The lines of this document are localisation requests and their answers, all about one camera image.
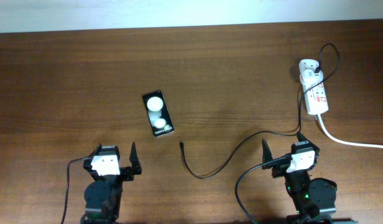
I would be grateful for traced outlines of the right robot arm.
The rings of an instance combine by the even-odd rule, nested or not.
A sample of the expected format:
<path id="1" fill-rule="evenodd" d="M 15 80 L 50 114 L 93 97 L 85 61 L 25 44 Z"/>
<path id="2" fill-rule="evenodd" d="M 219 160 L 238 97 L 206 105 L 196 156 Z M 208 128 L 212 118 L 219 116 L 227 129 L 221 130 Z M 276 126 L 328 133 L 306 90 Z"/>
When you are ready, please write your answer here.
<path id="1" fill-rule="evenodd" d="M 271 169 L 273 178 L 285 179 L 285 188 L 297 211 L 286 217 L 287 223 L 332 223 L 337 185 L 332 180 L 310 178 L 308 172 L 316 166 L 320 148 L 300 132 L 297 139 L 290 153 L 276 159 L 263 139 L 263 169 Z"/>

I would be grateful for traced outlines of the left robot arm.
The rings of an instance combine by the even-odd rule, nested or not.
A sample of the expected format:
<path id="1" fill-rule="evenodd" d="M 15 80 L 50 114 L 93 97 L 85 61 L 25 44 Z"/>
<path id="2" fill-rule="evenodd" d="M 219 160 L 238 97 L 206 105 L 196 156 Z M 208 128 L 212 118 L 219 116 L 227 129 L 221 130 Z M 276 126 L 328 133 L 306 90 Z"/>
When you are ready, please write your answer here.
<path id="1" fill-rule="evenodd" d="M 81 223 L 116 223 L 121 206 L 122 184 L 142 174 L 136 145 L 132 144 L 130 166 L 119 166 L 120 154 L 117 146 L 102 146 L 84 160 L 83 168 L 92 176 L 93 182 L 84 192 L 85 214 Z"/>

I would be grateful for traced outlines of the black Samsung smartphone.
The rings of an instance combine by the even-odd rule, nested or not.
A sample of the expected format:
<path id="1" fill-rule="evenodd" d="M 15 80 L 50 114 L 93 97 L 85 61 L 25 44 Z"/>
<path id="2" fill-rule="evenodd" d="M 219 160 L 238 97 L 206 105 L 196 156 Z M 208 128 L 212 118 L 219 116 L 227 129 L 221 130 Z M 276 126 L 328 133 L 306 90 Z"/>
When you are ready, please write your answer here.
<path id="1" fill-rule="evenodd" d="M 145 94 L 142 100 L 154 137 L 158 138 L 175 131 L 162 91 Z"/>

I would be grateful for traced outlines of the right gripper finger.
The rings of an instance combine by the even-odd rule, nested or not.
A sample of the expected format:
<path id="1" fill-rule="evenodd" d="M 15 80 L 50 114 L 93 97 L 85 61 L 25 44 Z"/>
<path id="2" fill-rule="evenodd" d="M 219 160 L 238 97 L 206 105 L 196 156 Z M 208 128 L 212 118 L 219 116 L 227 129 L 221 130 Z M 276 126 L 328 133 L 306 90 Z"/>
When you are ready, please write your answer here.
<path id="1" fill-rule="evenodd" d="M 308 140 L 300 131 L 297 132 L 297 139 L 298 142 L 296 143 L 296 146 L 298 148 L 316 148 L 316 146 L 310 140 Z"/>
<path id="2" fill-rule="evenodd" d="M 271 169 L 273 167 L 273 160 L 274 159 L 267 141 L 262 139 L 262 170 Z"/>

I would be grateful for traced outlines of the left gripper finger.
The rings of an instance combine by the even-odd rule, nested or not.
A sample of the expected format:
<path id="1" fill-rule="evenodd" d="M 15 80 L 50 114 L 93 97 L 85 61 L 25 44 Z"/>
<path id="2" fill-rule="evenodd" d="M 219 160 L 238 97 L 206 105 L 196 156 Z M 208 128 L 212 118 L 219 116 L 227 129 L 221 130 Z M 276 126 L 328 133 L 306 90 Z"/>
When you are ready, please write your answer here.
<path id="1" fill-rule="evenodd" d="M 101 143 L 98 143 L 98 145 L 95 148 L 95 150 L 91 153 L 91 157 L 94 157 L 94 156 L 98 155 L 100 150 L 101 150 Z"/>
<path id="2" fill-rule="evenodd" d="M 132 143 L 129 160 L 130 160 L 131 166 L 132 166 L 132 173 L 133 174 L 142 174 L 142 167 L 141 167 L 141 163 L 139 162 L 139 158 L 137 156 L 137 150 L 136 150 L 135 142 Z"/>

